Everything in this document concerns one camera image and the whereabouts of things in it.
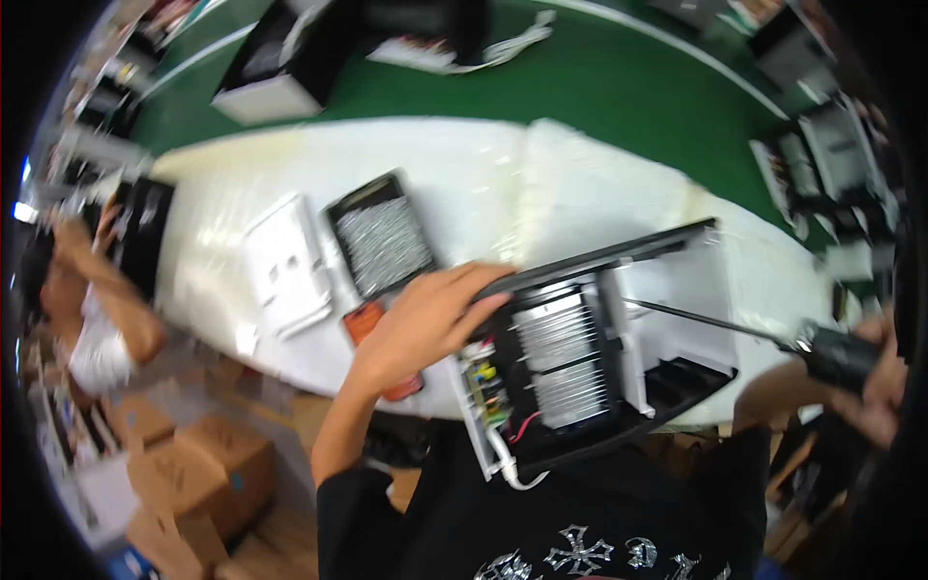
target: screwdriver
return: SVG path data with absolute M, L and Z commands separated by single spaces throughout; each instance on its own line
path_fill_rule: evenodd
M 805 360 L 806 371 L 813 379 L 858 395 L 863 395 L 867 377 L 870 376 L 880 358 L 880 349 L 876 344 L 840 330 L 826 329 L 810 320 L 803 322 L 795 338 L 784 340 L 775 334 L 749 329 L 727 320 L 718 320 L 663 304 L 633 298 L 622 300 L 649 310 L 688 318 L 771 341 L 784 353 L 798 354 Z

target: black hair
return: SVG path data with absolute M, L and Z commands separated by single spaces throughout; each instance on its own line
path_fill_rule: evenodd
M 17 286 L 22 295 L 26 322 L 34 325 L 45 318 L 42 308 L 42 287 L 48 278 L 48 268 L 55 253 L 55 239 L 50 233 L 36 232 L 23 248 L 16 274 Z

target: white t-shirt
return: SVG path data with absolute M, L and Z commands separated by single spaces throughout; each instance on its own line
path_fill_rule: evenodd
M 102 395 L 122 387 L 135 371 L 135 360 L 122 332 L 94 296 L 93 286 L 87 288 L 81 314 L 84 326 L 68 361 L 71 376 L 87 394 Z

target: black metal rod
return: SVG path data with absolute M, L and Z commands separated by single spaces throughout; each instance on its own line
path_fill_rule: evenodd
M 735 324 L 733 322 L 728 322 L 727 320 L 719 320 L 718 318 L 711 318 L 710 316 L 698 315 L 686 310 L 680 310 L 678 308 L 672 308 L 671 306 L 664 306 L 663 304 L 658 303 L 649 303 L 643 300 L 636 300 L 634 298 L 623 298 L 622 300 L 627 303 L 637 304 L 638 306 L 643 306 L 649 310 L 656 310 L 657 312 L 663 312 L 665 314 L 680 316 L 681 318 L 688 318 L 689 320 L 695 320 L 696 322 L 702 322 L 703 324 L 709 324 L 714 327 L 720 327 L 721 329 L 734 330 L 735 332 L 742 332 L 744 334 L 750 334 L 760 339 L 767 339 L 768 341 L 773 342 L 777 348 L 788 353 L 795 352 L 795 348 L 787 344 L 782 338 L 774 334 L 769 334 L 761 330 L 749 329 L 741 325 Z

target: green workbench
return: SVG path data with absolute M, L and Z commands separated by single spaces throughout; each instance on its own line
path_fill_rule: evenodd
M 603 4 L 628 7 L 639 17 L 647 14 L 652 23 L 667 19 L 636 0 Z M 174 40 L 162 72 L 255 22 L 267 5 L 267 0 L 228 0 L 204 15 Z M 546 7 L 528 0 L 495 2 L 492 38 L 522 32 L 535 12 Z M 664 29 L 674 26 L 681 25 L 665 23 Z M 210 106 L 239 40 L 176 74 L 149 97 L 134 141 L 157 155 L 205 139 L 294 122 L 440 115 L 527 124 L 549 117 L 676 167 L 717 196 L 791 231 L 774 208 L 748 147 L 749 139 L 782 123 L 770 110 L 692 56 L 615 22 L 558 8 L 554 29 L 550 38 L 511 62 L 462 76 L 437 76 L 356 55 L 323 113 L 247 128 Z M 686 30 L 677 33 L 694 34 Z

